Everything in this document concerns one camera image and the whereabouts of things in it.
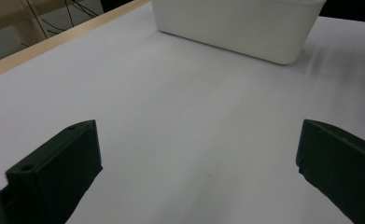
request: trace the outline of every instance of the white table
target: white table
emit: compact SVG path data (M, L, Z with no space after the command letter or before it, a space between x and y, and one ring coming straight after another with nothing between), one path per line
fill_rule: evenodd
M365 139L365 23L319 18L282 66L160 33L146 4L0 76L0 188L87 119L105 169L68 223L351 223L295 155L304 119Z

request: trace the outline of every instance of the screw hole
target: screw hole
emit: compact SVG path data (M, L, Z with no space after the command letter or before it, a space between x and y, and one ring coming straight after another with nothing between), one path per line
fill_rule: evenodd
M34 168L33 165L24 165L21 170L24 171L24 172L27 172L27 171L30 171Z

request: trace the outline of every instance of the white box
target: white box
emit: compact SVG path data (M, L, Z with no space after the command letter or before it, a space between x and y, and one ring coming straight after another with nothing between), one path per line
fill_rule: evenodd
M160 31L274 63L298 57L326 0L152 0Z

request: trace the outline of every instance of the black wire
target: black wire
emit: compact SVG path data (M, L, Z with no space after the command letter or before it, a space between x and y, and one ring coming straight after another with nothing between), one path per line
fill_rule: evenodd
M73 1L74 3L76 3L78 6L80 6L80 7L84 7L85 9L87 9L90 13L92 13L92 15L94 15L94 16L98 16L98 14L97 13L95 13L95 12L93 12L93 11L91 11L89 8L87 8L87 7L85 7L85 6L83 6L83 5L81 5L79 2L77 2L76 0L71 0L71 1Z
M31 7L30 2L28 2L28 0L25 0L25 1L27 2L27 4L28 4L28 6L30 7L31 11L34 13L35 19L36 19L37 23L39 24L40 29L42 30L43 34L45 35L45 37L46 37L46 38L48 38L48 36L46 35L45 30L43 29L42 25L41 25L41 24L40 24L40 22L39 22L39 19L37 18L36 14L35 14L35 12L34 12L34 9Z
M54 31L51 31L51 30L48 30L50 33L52 34L55 34L55 35L59 35L60 33L57 33L57 32L54 32Z
M78 10L86 13L88 16L90 16L91 18L94 18L94 15L90 14L89 12L87 12L83 7L77 7L75 6L75 4L72 4L73 7L77 8Z
M43 20L43 19L42 19L42 21L43 21L43 22L45 22L47 25L49 25L49 26L53 27L53 28L54 28L54 29L56 29L56 30L59 30L59 31L65 31L64 29L61 29L61 28L58 28L58 27L55 27L55 26L51 25L48 21L45 21L45 20Z
M63 0L63 1L65 2L66 9L68 10L69 20L71 20L72 26L75 27L74 22L72 21L72 16L71 16L71 12L69 11L68 4L66 4L66 0Z

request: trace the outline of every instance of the white plastic container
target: white plastic container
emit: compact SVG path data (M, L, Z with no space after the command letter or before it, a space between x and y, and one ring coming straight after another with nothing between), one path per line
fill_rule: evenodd
M152 0L160 31L274 63L298 57L326 0Z

